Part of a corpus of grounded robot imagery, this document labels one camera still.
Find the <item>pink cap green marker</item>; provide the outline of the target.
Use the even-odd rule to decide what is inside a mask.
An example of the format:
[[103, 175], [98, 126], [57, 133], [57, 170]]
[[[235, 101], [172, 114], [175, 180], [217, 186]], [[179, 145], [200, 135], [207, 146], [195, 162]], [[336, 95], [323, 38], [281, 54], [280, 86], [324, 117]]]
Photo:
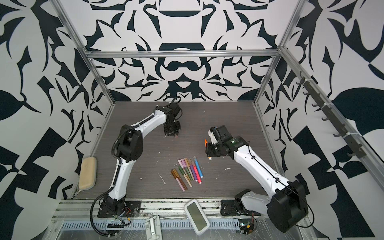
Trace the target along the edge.
[[189, 171], [186, 169], [186, 165], [185, 165], [184, 159], [181, 159], [181, 161], [183, 162], [183, 165], [184, 165], [184, 167], [185, 167], [185, 170], [186, 170], [186, 172], [187, 172], [187, 174], [188, 174], [190, 180], [192, 181], [191, 176], [190, 176], [190, 174], [189, 174]]

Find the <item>white bracket front rail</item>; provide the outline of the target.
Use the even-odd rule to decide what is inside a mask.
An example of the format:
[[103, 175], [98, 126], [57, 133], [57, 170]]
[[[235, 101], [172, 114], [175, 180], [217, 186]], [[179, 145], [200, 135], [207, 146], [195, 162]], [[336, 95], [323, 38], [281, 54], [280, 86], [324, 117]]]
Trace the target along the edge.
[[146, 220], [147, 240], [163, 240], [161, 221], [159, 216], [153, 216]]

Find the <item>blue highlighter pen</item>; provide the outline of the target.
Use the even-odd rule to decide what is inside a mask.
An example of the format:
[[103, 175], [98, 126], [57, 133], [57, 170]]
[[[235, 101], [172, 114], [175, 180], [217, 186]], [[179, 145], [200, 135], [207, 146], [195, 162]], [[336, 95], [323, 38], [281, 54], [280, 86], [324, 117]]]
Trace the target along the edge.
[[200, 178], [203, 178], [204, 176], [203, 176], [203, 173], [201, 171], [201, 168], [200, 168], [200, 165], [199, 165], [199, 162], [198, 162], [198, 159], [196, 156], [194, 156], [194, 161], [195, 161], [195, 164], [196, 164]]

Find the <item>gold cap beige marker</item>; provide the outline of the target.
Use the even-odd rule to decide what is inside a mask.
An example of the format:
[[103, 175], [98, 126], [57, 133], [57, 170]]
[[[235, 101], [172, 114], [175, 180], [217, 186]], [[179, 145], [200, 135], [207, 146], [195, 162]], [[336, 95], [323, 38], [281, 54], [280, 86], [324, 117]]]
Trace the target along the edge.
[[189, 171], [189, 174], [191, 176], [192, 181], [195, 181], [195, 177], [194, 177], [193, 172], [191, 170], [191, 166], [190, 166], [190, 163], [189, 163], [188, 159], [184, 158], [184, 162], [185, 162], [185, 165], [186, 165], [186, 169]]

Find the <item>grey hook rack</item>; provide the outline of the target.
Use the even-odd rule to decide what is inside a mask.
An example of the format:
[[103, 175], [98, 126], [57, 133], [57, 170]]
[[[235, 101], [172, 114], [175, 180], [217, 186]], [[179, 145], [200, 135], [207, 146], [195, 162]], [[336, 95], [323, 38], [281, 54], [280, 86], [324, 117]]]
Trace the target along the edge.
[[321, 110], [325, 118], [322, 118], [322, 121], [329, 121], [333, 127], [336, 129], [337, 133], [333, 134], [335, 138], [343, 138], [346, 144], [351, 149], [351, 153], [347, 153], [349, 157], [357, 157], [362, 159], [367, 155], [363, 149], [363, 144], [358, 140], [358, 135], [356, 131], [352, 130], [351, 127], [347, 126], [347, 123], [342, 118], [342, 114], [337, 109], [337, 107], [331, 103], [327, 96], [321, 91], [317, 86], [315, 80], [306, 79], [302, 72], [300, 72], [300, 81], [297, 85], [302, 85], [307, 92], [304, 92], [304, 95], [311, 96], [315, 101], [315, 104], [312, 104], [314, 108]]

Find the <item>aluminium horizontal back bar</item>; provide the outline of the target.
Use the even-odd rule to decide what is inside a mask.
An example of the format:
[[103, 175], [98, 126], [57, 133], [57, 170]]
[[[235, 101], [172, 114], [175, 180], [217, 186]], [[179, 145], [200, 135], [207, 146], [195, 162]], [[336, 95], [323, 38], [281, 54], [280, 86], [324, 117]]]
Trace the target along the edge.
[[186, 57], [274, 57], [277, 50], [184, 50], [184, 51], [85, 51], [89, 59], [186, 58]]

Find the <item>beige sponge block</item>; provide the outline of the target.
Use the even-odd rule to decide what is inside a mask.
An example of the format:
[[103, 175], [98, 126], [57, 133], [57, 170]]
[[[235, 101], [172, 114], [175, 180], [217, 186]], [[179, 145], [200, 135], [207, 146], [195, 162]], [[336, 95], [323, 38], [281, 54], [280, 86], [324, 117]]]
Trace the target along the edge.
[[97, 175], [97, 159], [88, 157], [82, 161], [79, 177], [79, 190], [87, 191], [96, 184]]

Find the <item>purple highlighter pen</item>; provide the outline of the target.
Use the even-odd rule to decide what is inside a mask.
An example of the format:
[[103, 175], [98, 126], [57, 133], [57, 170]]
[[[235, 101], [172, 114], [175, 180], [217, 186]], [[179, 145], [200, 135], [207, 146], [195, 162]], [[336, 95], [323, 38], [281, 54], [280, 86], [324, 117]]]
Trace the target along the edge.
[[195, 182], [198, 182], [198, 179], [197, 179], [197, 176], [196, 176], [196, 172], [195, 172], [194, 167], [193, 167], [193, 165], [192, 165], [192, 163], [191, 163], [191, 160], [188, 160], [188, 164], [189, 164], [189, 168], [190, 168], [190, 171], [191, 171], [191, 175], [192, 175], [194, 181], [195, 181]]

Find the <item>aluminium corner post back left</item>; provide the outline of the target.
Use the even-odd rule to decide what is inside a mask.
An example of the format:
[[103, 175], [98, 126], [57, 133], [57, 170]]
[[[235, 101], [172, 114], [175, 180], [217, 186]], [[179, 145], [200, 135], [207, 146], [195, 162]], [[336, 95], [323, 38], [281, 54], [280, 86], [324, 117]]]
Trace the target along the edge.
[[72, 39], [75, 47], [79, 51], [79, 53], [80, 53], [82, 59], [84, 60], [86, 66], [88, 67], [88, 69], [92, 73], [93, 77], [97, 81], [98, 85], [100, 86], [103, 94], [106, 96], [106, 98], [110, 102], [110, 104], [112, 106], [114, 106], [116, 102], [115, 102], [114, 98], [112, 97], [112, 94], [110, 93], [109, 89], [107, 88], [107, 85], [106, 85], [104, 79], [99, 74], [96, 66], [93, 64], [91, 59], [88, 58], [88, 56], [87, 56], [88, 51], [86, 50], [85, 46], [83, 45], [83, 42], [82, 42], [79, 34], [77, 33], [73, 23], [71, 22], [68, 14], [66, 13], [66, 11], [64, 9], [64, 6], [58, 0], [51, 0], [50, 3], [53, 6], [53, 9], [55, 10], [55, 12], [57, 13], [58, 18], [60, 19], [61, 23], [63, 24], [63, 26], [68, 31], [70, 38]]

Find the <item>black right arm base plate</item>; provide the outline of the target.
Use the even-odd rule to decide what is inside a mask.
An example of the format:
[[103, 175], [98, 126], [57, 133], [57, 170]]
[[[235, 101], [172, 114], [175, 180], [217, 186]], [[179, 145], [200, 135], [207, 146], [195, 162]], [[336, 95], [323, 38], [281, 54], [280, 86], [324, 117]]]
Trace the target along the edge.
[[220, 214], [222, 216], [261, 216], [260, 213], [249, 211], [238, 200], [221, 200]]

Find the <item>aluminium corner post back right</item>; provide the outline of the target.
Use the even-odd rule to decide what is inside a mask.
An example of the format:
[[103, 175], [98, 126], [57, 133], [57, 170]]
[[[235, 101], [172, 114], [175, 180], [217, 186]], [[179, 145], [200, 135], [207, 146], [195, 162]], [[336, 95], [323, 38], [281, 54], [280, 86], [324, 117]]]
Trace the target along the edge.
[[265, 77], [263, 78], [261, 86], [260, 86], [260, 88], [256, 94], [256, 97], [253, 101], [254, 106], [256, 106], [258, 104], [260, 98], [262, 97], [264, 91], [266, 90], [266, 87], [267, 87], [269, 81], [271, 80], [272, 74], [273, 74], [274, 70], [276, 69], [276, 67], [277, 67], [277, 65], [278, 65], [278, 63], [282, 57], [283, 48], [286, 47], [286, 45], [287, 45], [287, 43], [288, 43], [288, 41], [292, 35], [294, 28], [297, 26], [299, 19], [301, 17], [301, 14], [302, 14], [307, 2], [308, 1], [305, 1], [305, 0], [298, 1], [297, 5], [294, 9], [294, 12], [293, 12], [293, 14], [292, 14], [292, 16], [288, 22], [287, 28], [283, 34], [283, 38], [277, 47], [277, 53], [274, 55], [273, 60], [272, 60], [270, 66], [268, 68], [268, 71], [267, 71]]

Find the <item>light pink cap brown marker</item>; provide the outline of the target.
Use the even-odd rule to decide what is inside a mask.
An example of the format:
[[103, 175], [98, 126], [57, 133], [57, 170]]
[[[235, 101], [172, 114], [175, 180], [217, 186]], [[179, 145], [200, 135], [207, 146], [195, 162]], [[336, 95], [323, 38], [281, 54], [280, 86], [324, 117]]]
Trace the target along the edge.
[[184, 165], [183, 165], [183, 162], [182, 162], [181, 160], [178, 160], [178, 163], [179, 163], [180, 167], [181, 167], [182, 170], [183, 170], [183, 175], [186, 176], [187, 180], [190, 180], [188, 174], [186, 173], [186, 170], [185, 170], [185, 167], [184, 167]]

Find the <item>gold cap brown marker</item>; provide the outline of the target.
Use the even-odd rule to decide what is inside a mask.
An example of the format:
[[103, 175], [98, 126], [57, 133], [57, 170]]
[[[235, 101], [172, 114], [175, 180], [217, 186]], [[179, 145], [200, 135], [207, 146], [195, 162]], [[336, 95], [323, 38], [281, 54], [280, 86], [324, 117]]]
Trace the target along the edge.
[[187, 191], [188, 188], [187, 186], [185, 185], [185, 183], [183, 182], [183, 180], [181, 179], [180, 175], [178, 174], [177, 170], [176, 169], [172, 169], [172, 172], [173, 174], [175, 175], [175, 178], [179, 181], [180, 185], [183, 187], [184, 191]]

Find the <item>white tablet device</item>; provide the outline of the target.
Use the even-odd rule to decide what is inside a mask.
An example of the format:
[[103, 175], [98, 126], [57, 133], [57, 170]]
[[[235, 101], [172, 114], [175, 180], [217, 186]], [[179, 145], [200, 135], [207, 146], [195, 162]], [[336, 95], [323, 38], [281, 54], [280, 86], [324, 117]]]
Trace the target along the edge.
[[210, 228], [210, 222], [197, 199], [186, 203], [184, 210], [196, 235], [201, 236]]

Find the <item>aluminium corner post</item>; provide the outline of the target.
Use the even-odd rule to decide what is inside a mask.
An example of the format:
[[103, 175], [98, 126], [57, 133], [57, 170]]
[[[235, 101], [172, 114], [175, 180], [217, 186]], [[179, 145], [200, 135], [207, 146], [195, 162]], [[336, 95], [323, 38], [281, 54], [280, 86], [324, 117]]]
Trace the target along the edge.
[[301, 14], [302, 14], [307, 2], [308, 1], [305, 1], [305, 0], [298, 1], [297, 5], [294, 9], [294, 12], [293, 12], [293, 14], [292, 14], [292, 16], [288, 22], [287, 28], [283, 34], [283, 38], [277, 47], [277, 53], [274, 55], [273, 60], [272, 60], [270, 66], [268, 68], [268, 71], [267, 71], [265, 77], [263, 78], [261, 86], [260, 86], [260, 88], [256, 94], [256, 97], [253, 101], [254, 106], [256, 106], [258, 104], [260, 98], [262, 97], [264, 91], [266, 90], [266, 87], [267, 87], [269, 81], [271, 80], [272, 74], [273, 74], [274, 70], [276, 69], [276, 67], [277, 67], [277, 65], [278, 65], [278, 63], [282, 57], [283, 48], [286, 47], [286, 45], [287, 45], [287, 43], [288, 43], [288, 41], [292, 35], [294, 28], [297, 26], [299, 19], [301, 17]]
[[93, 64], [91, 59], [88, 58], [88, 56], [87, 56], [88, 51], [86, 50], [85, 46], [83, 45], [83, 42], [82, 42], [79, 34], [77, 33], [73, 23], [71, 22], [68, 14], [66, 13], [66, 11], [64, 9], [64, 6], [58, 0], [51, 0], [50, 3], [53, 6], [53, 9], [55, 10], [55, 12], [57, 13], [58, 18], [60, 19], [61, 23], [63, 24], [63, 26], [68, 31], [70, 38], [72, 39], [75, 47], [79, 51], [79, 53], [80, 53], [82, 59], [84, 60], [86, 66], [88, 67], [88, 69], [92, 73], [93, 77], [97, 81], [98, 85], [100, 86], [103, 94], [106, 96], [106, 98], [110, 102], [110, 104], [112, 106], [114, 106], [116, 102], [115, 102], [114, 98], [112, 97], [112, 94], [110, 93], [109, 89], [107, 88], [107, 85], [106, 85], [104, 79], [99, 74], [96, 66]]

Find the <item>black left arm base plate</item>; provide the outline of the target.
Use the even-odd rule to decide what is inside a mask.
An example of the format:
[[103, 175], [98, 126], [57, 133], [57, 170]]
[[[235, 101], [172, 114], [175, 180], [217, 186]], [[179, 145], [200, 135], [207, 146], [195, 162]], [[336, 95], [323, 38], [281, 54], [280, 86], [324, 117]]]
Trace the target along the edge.
[[140, 213], [141, 203], [141, 201], [125, 201], [123, 204], [118, 204], [118, 209], [113, 211], [107, 207], [106, 203], [101, 202], [97, 217], [112, 218], [114, 216], [119, 216], [121, 218], [130, 218]]

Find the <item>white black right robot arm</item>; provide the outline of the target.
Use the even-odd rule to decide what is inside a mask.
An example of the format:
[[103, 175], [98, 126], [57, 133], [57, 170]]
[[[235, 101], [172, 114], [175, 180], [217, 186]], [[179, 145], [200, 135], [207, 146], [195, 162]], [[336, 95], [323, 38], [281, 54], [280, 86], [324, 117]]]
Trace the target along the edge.
[[222, 215], [267, 216], [282, 233], [308, 215], [312, 210], [306, 191], [299, 181], [291, 182], [263, 161], [242, 137], [232, 136], [225, 126], [211, 127], [210, 142], [205, 143], [206, 154], [211, 158], [230, 157], [244, 167], [265, 190], [266, 195], [244, 190], [235, 196], [234, 207], [222, 206]]

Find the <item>pink red highlighter pen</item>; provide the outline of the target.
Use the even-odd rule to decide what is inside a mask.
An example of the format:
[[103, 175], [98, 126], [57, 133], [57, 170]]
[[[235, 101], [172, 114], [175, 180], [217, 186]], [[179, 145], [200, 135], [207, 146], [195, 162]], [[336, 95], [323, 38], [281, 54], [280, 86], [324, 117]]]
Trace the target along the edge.
[[193, 165], [193, 169], [194, 169], [194, 172], [195, 172], [197, 181], [198, 181], [199, 184], [201, 184], [202, 181], [201, 181], [201, 177], [200, 177], [200, 175], [199, 175], [199, 172], [198, 172], [198, 170], [197, 170], [196, 164], [195, 164], [194, 162], [192, 162], [192, 165]]

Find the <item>small circuit board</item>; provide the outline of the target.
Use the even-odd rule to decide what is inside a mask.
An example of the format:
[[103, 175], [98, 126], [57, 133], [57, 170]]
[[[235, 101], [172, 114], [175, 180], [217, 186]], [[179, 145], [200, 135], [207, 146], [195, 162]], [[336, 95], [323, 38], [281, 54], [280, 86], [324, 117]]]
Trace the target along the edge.
[[239, 220], [239, 232], [243, 235], [251, 234], [257, 227], [258, 223], [255, 218]]

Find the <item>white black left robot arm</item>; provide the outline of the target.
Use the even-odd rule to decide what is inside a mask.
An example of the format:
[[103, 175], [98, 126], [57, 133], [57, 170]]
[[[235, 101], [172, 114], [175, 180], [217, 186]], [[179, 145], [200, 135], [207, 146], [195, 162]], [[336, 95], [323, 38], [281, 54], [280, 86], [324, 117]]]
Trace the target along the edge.
[[176, 103], [157, 106], [145, 119], [131, 126], [124, 125], [115, 140], [111, 153], [117, 159], [110, 189], [103, 195], [102, 207], [121, 215], [125, 208], [127, 185], [135, 162], [144, 151], [144, 138], [159, 126], [167, 136], [177, 136], [181, 130], [178, 119], [182, 109]]

